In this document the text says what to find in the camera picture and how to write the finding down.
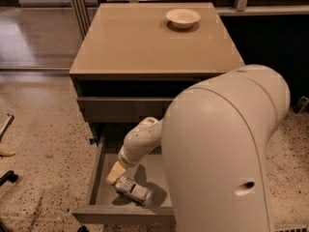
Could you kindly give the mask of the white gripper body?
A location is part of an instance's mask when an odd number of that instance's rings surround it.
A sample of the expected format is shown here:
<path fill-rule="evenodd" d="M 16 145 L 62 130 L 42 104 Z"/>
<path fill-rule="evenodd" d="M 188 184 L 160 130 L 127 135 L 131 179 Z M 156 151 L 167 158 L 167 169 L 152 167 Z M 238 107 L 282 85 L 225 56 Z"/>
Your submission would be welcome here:
<path fill-rule="evenodd" d="M 119 154 L 118 159 L 125 167 L 133 167 L 135 166 L 142 156 L 136 150 L 132 150 L 127 148 L 125 145 L 122 146 Z"/>

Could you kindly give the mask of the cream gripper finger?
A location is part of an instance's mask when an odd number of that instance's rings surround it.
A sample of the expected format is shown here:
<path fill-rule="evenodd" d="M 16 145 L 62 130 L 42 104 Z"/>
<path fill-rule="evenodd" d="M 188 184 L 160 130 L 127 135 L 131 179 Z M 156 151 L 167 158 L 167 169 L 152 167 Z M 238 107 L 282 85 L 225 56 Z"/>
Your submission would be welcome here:
<path fill-rule="evenodd" d="M 126 173 L 126 167 L 120 162 L 116 161 L 113 167 L 111 168 L 109 174 L 106 178 L 106 183 L 110 186 L 113 186 L 116 181 Z"/>

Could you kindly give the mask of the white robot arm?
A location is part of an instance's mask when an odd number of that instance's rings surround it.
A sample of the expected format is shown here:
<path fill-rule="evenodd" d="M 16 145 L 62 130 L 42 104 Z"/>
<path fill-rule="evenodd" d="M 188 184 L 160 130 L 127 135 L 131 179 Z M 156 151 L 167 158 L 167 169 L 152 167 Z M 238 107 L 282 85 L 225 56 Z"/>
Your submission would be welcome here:
<path fill-rule="evenodd" d="M 265 150 L 289 105 L 287 82 L 265 66 L 201 81 L 126 135 L 106 181 L 160 148 L 179 232 L 274 232 Z"/>

